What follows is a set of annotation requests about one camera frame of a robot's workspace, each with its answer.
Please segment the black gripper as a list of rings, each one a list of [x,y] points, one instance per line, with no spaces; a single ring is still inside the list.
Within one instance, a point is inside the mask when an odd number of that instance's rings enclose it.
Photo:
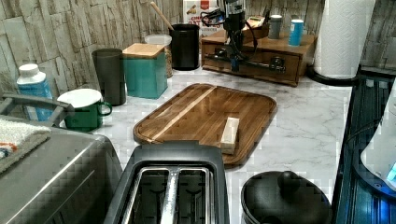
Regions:
[[[223,27],[228,38],[237,47],[243,43],[242,29],[245,27],[245,0],[222,0],[225,22]]]

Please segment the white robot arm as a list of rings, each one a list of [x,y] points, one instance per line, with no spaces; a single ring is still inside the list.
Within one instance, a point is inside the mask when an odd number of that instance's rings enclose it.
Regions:
[[[357,75],[375,0],[325,0],[314,72],[337,81]],[[248,165],[257,171],[291,169],[329,190],[341,160],[349,88],[320,85],[309,79],[296,89],[269,91],[278,111]],[[358,152],[363,172],[395,187],[395,96],[369,144]]]

